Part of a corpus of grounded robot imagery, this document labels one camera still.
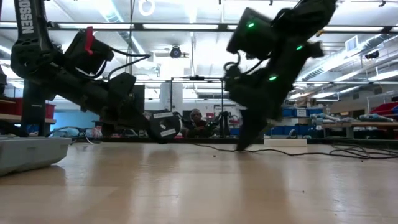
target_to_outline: man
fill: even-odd
[[[207,122],[201,119],[201,112],[198,109],[191,110],[190,118],[192,120],[192,125],[185,125],[182,129],[182,134],[187,138],[207,138],[210,137],[209,131],[206,130]]]

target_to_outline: security camera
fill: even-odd
[[[180,58],[182,55],[182,52],[180,50],[180,46],[173,46],[172,50],[170,51],[170,57],[171,58]]]

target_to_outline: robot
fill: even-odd
[[[12,47],[12,70],[40,86],[47,100],[60,95],[80,105],[82,111],[100,115],[107,124],[147,130],[152,139],[164,143],[153,132],[150,121],[134,107],[135,76],[124,72],[108,82],[96,79],[106,62],[113,59],[114,52],[126,53],[96,40],[93,29],[87,28],[77,33],[63,54],[49,38],[47,29],[53,24],[45,16],[44,1],[14,0],[18,40]],[[237,150],[245,150],[252,143],[267,119],[278,119],[280,106],[305,61],[323,56],[320,43],[311,44],[307,40],[329,23],[335,4],[336,0],[301,0],[293,9],[281,10],[274,19],[252,9],[245,10],[227,51],[238,54],[242,50],[261,61],[269,61],[251,75],[255,68],[240,71],[240,56],[238,62],[224,66],[230,98],[247,108],[242,110]],[[149,58],[149,55],[128,56],[142,58],[125,66]]]
[[[283,101],[305,62],[323,56],[320,43],[309,43],[308,39],[330,22],[335,10],[336,0],[301,0],[270,19],[246,8],[227,46],[228,52],[238,54],[238,62],[224,66],[225,90],[231,100],[246,108],[241,110],[243,125],[237,151],[252,144],[267,120],[281,120]],[[239,50],[259,63],[242,72]],[[267,65],[252,72],[264,60],[269,60]]]

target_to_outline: ceiling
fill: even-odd
[[[143,16],[140,13],[141,1],[143,2],[142,10],[144,12],[150,10],[150,2],[148,0],[136,0],[132,17],[133,22],[235,24],[238,23],[246,7],[254,8],[268,17],[274,17],[282,8],[293,7],[297,3],[296,0],[274,0],[273,5],[270,6],[269,1],[226,0],[221,1],[221,5],[219,5],[218,1],[215,0],[154,0],[155,9],[153,13],[149,16]],[[338,5],[339,7],[330,22],[331,25],[396,26],[398,23],[398,13],[396,13],[398,10],[398,2],[387,1],[384,7],[378,7],[380,1],[366,0],[340,1]],[[129,0],[45,1],[47,19],[54,22],[107,22],[104,14],[109,13],[113,8],[117,11],[119,22],[129,22],[131,11],[129,6]],[[3,1],[1,20],[16,20],[13,1]],[[50,38],[55,43],[61,44],[63,49],[66,49],[73,40],[76,31],[51,31],[49,34]],[[172,76],[191,75],[192,73],[189,68],[192,66],[193,61],[195,75],[222,77],[223,65],[231,60],[236,60],[235,55],[231,55],[225,50],[231,34],[230,32],[133,32],[132,35],[136,40],[136,45],[138,45],[140,49],[146,53],[152,52],[158,55],[158,57],[150,59],[150,62],[140,63],[134,71],[136,74],[146,74],[146,78],[159,79],[167,79]],[[311,40],[322,41],[323,49],[326,56],[328,56],[344,50],[345,41],[354,36],[354,34],[323,34],[320,37],[313,37]],[[127,50],[126,41],[117,32],[98,31],[95,33],[95,37],[116,49]],[[363,35],[359,35],[358,37],[359,39],[364,39]],[[16,39],[16,30],[0,30],[0,44],[3,47],[10,49]],[[183,52],[187,52],[191,56],[193,55],[193,60],[191,60],[192,58],[180,58],[177,59],[180,62],[175,63],[176,60],[171,62],[171,58],[162,57],[169,52],[173,45],[179,45]],[[381,57],[386,58],[392,55],[394,55],[393,50],[388,51],[384,49],[381,52]],[[311,69],[325,59],[326,57],[316,60],[309,59],[303,69],[303,73],[310,72]],[[125,56],[117,55],[117,58],[114,59],[112,63],[108,64],[106,72],[122,65],[125,60]],[[183,69],[178,71],[168,69],[168,74],[161,73],[160,77],[156,76],[152,69],[148,69],[156,65],[167,67],[167,64],[170,63],[175,67],[183,67]],[[257,63],[255,60],[243,60],[241,66],[243,69],[248,69],[255,63]],[[331,68],[327,72],[340,72],[339,75],[341,76],[357,70],[360,66],[359,57],[354,57],[349,62]],[[330,81],[330,78],[336,78],[335,76],[325,74],[326,72],[319,75],[318,80],[324,79]]]

